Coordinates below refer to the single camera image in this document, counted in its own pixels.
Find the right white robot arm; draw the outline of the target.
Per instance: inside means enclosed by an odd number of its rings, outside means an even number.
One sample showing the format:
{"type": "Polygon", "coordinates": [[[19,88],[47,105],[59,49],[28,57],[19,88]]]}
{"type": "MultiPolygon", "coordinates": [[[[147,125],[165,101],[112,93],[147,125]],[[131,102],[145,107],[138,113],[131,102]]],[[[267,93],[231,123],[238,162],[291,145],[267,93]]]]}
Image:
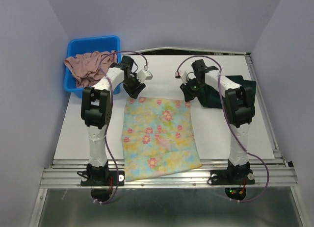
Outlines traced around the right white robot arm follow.
{"type": "Polygon", "coordinates": [[[208,184],[255,184],[246,148],[249,125],[255,116],[255,82],[247,81],[246,85],[234,82],[230,76],[222,75],[219,63],[206,66],[204,61],[199,59],[191,66],[194,78],[189,77],[188,71],[181,69],[177,69],[175,73],[175,77],[182,80],[180,89],[185,101],[198,98],[199,102],[203,103],[204,100],[211,98],[212,91],[216,91],[231,133],[227,168],[212,170],[208,184]]]}

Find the pastel floral skirt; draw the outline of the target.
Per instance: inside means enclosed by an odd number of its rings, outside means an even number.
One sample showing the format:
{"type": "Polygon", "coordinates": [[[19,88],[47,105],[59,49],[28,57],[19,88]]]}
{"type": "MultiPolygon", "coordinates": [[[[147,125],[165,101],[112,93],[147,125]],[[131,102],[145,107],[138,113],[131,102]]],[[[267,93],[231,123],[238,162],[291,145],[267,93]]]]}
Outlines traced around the pastel floral skirt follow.
{"type": "Polygon", "coordinates": [[[150,179],[200,168],[190,102],[128,98],[122,146],[127,181],[150,179]]]}

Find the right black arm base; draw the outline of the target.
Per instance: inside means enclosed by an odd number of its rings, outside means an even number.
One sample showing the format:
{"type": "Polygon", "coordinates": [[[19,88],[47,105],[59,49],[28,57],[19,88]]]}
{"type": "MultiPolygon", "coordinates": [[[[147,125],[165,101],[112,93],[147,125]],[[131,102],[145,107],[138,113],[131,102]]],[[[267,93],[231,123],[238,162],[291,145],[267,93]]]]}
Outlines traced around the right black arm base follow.
{"type": "Polygon", "coordinates": [[[252,171],[244,173],[233,173],[227,170],[210,170],[207,183],[212,186],[240,186],[240,184],[253,185],[255,179],[252,171]]]}

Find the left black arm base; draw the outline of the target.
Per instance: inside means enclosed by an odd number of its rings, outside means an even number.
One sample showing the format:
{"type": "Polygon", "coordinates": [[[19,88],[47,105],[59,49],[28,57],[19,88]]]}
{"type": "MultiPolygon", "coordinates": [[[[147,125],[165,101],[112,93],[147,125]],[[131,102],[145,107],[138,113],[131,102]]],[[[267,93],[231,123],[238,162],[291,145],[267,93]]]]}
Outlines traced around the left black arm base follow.
{"type": "Polygon", "coordinates": [[[77,171],[77,175],[80,176],[80,185],[83,187],[93,186],[124,186],[125,172],[119,170],[108,172],[108,177],[89,177],[87,171],[77,171]]]}

